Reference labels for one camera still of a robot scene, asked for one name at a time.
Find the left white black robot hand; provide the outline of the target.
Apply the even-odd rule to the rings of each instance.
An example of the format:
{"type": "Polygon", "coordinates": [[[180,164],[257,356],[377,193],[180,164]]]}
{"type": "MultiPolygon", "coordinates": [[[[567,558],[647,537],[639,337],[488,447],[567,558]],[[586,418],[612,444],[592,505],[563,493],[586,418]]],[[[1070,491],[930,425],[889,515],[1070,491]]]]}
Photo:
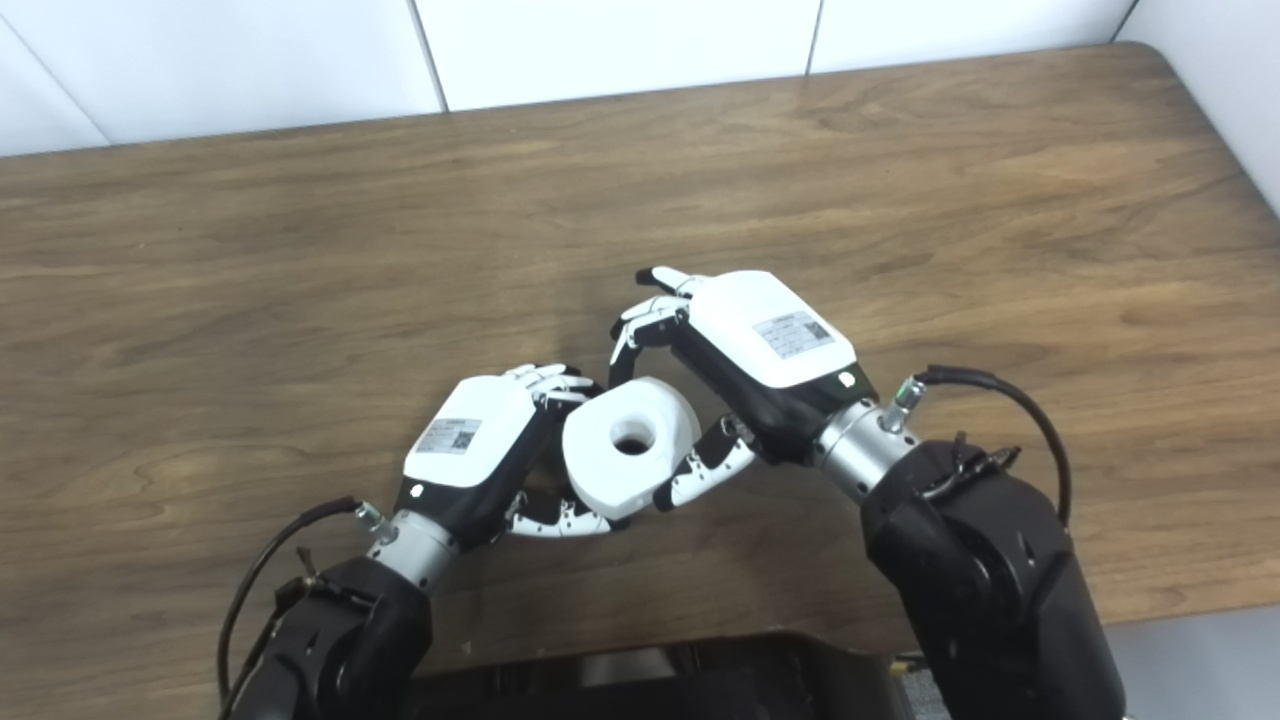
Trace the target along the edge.
{"type": "Polygon", "coordinates": [[[461,552],[508,532],[559,538],[622,529],[575,497],[525,489],[570,414],[602,392],[563,363],[461,380],[404,457],[396,512],[435,523],[461,552]]]}

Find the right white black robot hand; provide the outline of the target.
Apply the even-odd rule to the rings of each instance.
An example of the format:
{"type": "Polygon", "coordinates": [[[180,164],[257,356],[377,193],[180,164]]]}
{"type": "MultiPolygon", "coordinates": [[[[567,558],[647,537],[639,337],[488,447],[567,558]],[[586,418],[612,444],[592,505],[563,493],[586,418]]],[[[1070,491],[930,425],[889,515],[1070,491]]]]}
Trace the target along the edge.
{"type": "Polygon", "coordinates": [[[827,425],[876,397],[851,341],[769,272],[653,266],[635,278],[659,293],[611,328],[611,386],[634,378],[643,350],[668,348],[727,407],[654,489],[662,512],[756,460],[813,466],[827,425]]]}

